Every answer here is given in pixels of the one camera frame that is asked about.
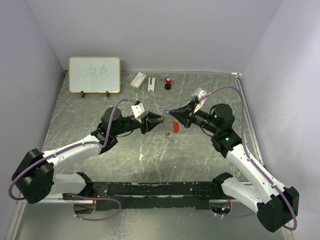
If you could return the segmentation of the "grey keyring holder red handle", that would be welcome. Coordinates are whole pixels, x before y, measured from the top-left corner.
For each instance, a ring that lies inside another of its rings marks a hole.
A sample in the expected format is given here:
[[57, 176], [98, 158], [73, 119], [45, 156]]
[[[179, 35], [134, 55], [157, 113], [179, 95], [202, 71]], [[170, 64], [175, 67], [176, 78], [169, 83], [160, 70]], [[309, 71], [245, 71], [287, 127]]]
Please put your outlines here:
[[164, 114], [161, 117], [162, 119], [162, 128], [166, 137], [169, 137], [171, 134], [177, 134], [180, 131], [180, 125], [174, 117], [169, 114]]

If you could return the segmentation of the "blue tagged key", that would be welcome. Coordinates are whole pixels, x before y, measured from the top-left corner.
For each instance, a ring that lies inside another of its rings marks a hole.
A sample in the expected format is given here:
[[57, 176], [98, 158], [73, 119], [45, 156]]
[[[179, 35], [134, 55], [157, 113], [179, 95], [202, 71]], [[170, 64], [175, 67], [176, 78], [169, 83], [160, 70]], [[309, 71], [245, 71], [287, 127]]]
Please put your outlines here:
[[171, 109], [165, 109], [165, 110], [164, 110], [164, 113], [165, 113], [165, 114], [169, 114], [171, 111], [172, 111]]

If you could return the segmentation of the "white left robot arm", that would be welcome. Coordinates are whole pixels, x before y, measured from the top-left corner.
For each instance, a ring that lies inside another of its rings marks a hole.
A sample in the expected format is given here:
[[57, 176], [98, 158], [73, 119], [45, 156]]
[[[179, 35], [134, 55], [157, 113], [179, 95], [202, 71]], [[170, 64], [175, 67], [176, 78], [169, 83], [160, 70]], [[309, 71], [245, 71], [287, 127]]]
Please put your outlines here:
[[35, 204], [54, 194], [74, 194], [86, 200], [94, 195], [94, 183], [83, 172], [63, 174], [75, 163], [101, 155], [117, 143], [117, 137], [134, 130], [145, 134], [162, 123], [159, 114], [145, 110], [142, 105], [132, 106], [133, 114], [123, 116], [119, 108], [110, 107], [89, 135], [67, 146], [41, 152], [27, 152], [11, 177], [10, 188], [17, 187], [21, 200]]

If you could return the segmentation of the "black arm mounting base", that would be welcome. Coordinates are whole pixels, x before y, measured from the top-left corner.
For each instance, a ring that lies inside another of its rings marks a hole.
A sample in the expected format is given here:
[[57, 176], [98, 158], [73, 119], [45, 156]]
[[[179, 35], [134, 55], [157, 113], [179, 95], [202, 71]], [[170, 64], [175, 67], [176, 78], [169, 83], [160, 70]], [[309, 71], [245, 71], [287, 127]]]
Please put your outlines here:
[[226, 200], [214, 181], [93, 182], [78, 194], [96, 198], [96, 211], [122, 209], [194, 208], [210, 210], [215, 200]]

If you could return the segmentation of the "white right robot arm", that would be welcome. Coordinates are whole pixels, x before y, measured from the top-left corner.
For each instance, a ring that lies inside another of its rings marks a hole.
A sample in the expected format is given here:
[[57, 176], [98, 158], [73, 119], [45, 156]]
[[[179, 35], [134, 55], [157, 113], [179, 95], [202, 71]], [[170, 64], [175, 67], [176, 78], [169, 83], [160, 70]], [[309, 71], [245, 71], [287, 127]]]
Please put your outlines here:
[[194, 124], [209, 131], [214, 149], [233, 163], [251, 184], [246, 186], [224, 173], [212, 186], [213, 195], [218, 199], [229, 196], [238, 200], [257, 215], [269, 232], [274, 233], [282, 227], [295, 230], [300, 198], [298, 191], [293, 186], [285, 187], [250, 153], [243, 139], [233, 130], [235, 117], [228, 104], [216, 104], [209, 113], [198, 110], [198, 105], [196, 100], [191, 100], [185, 106], [170, 110], [169, 114], [185, 128]]

